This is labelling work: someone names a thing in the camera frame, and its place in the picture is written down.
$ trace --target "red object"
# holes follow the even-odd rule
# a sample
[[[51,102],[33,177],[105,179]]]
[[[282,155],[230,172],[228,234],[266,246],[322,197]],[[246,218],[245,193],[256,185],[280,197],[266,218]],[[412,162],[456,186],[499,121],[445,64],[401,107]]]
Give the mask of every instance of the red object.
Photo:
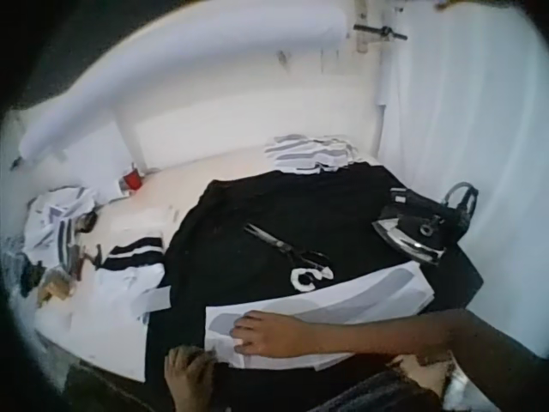
[[[136,191],[143,185],[141,176],[139,175],[137,169],[134,169],[130,173],[126,174],[124,176],[124,182],[126,182],[128,187],[133,191]]]

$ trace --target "scissors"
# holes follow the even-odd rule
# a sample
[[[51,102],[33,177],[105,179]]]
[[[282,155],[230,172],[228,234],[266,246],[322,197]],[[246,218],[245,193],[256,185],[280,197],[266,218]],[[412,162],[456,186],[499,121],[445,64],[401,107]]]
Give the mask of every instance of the scissors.
[[[312,278],[319,281],[323,278],[334,279],[334,272],[330,268],[331,262],[326,255],[318,251],[299,250],[250,223],[244,227],[244,230],[288,256],[293,266],[292,285],[300,292],[310,292],[315,289]],[[308,284],[303,284],[299,281],[299,277],[302,275],[309,277],[310,282]]]

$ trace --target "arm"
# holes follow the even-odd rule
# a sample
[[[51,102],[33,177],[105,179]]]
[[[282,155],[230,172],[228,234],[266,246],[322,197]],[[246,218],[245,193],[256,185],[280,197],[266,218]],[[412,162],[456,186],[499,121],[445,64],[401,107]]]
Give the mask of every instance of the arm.
[[[251,312],[235,324],[243,354],[425,354],[451,350],[468,377],[501,409],[513,409],[544,361],[464,310],[358,325],[307,324]]]

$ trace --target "person's hand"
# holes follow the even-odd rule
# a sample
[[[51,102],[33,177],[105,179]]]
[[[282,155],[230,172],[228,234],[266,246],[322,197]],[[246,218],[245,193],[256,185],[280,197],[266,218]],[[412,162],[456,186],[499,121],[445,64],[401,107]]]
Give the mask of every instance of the person's hand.
[[[180,346],[164,358],[164,378],[177,412],[208,410],[214,379],[214,357],[199,348]]]
[[[242,340],[234,350],[269,358],[292,358],[315,352],[312,324],[290,316],[252,311],[234,323],[231,336]]]

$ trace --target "white curtain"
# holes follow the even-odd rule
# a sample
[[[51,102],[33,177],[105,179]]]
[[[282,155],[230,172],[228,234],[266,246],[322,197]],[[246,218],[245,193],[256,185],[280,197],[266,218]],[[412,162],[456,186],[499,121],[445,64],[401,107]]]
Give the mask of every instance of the white curtain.
[[[379,159],[442,198],[480,190],[461,246],[485,285],[470,309],[549,355],[549,52],[519,9],[408,3],[393,16]]]

